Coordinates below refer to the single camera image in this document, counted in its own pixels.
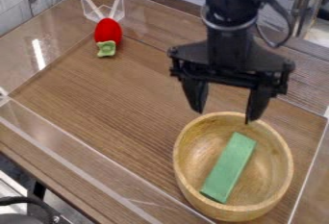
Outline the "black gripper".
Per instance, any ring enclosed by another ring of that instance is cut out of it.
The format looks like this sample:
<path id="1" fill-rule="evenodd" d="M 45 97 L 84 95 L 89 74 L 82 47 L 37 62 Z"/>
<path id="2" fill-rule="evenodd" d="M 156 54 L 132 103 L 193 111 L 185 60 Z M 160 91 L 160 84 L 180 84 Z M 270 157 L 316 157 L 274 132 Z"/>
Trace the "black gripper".
<path id="1" fill-rule="evenodd" d="M 287 92 L 295 64 L 255 42 L 250 29 L 207 29 L 204 40 L 172 46 L 168 57 L 171 75 L 180 81 L 189 108 L 197 113 L 205 106 L 208 83 L 250 89 L 246 123 L 260 117 L 271 96 Z"/>

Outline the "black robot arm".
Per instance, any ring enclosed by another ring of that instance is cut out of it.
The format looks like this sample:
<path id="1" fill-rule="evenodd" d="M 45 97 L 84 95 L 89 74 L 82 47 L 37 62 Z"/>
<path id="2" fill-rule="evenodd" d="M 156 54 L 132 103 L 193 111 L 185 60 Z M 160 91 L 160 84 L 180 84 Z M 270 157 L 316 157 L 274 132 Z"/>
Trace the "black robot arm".
<path id="1" fill-rule="evenodd" d="M 260 32 L 258 12 L 266 5 L 283 19 L 290 18 L 278 0 L 205 0 L 200 18 L 207 39 L 168 49 L 169 72 L 180 81 L 195 112 L 204 109 L 209 83 L 250 90 L 246 122 L 256 120 L 270 100 L 287 92 L 288 74 L 295 64 L 270 51 L 284 42 L 267 41 L 259 45 L 252 37 Z"/>

